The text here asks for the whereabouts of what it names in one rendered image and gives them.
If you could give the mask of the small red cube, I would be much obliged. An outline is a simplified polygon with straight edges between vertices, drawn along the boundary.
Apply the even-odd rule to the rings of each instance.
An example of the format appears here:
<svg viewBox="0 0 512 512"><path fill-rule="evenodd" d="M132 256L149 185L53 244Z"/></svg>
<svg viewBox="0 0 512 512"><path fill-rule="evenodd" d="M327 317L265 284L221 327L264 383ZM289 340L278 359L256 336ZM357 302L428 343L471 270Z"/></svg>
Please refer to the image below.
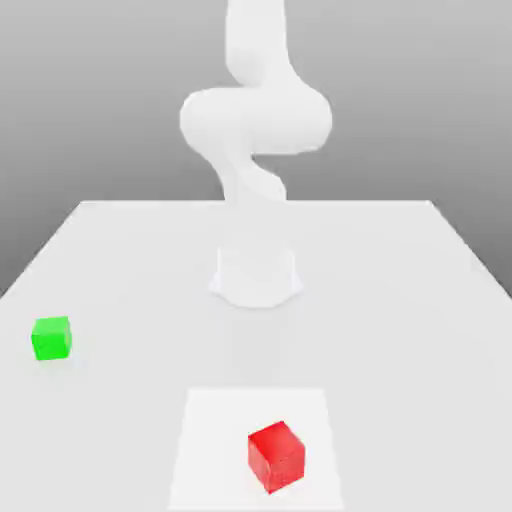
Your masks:
<svg viewBox="0 0 512 512"><path fill-rule="evenodd" d="M304 443L284 422L273 423L247 438L248 465L268 494L304 477Z"/></svg>

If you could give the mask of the small green cube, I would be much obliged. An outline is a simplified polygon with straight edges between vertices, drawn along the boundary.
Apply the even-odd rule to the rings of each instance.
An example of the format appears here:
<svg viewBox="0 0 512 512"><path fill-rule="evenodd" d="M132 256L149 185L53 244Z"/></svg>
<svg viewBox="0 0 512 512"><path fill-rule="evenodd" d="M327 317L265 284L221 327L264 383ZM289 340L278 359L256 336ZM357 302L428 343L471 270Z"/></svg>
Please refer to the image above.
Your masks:
<svg viewBox="0 0 512 512"><path fill-rule="evenodd" d="M31 341L39 361L67 358L72 346L69 318L38 318L32 329Z"/></svg>

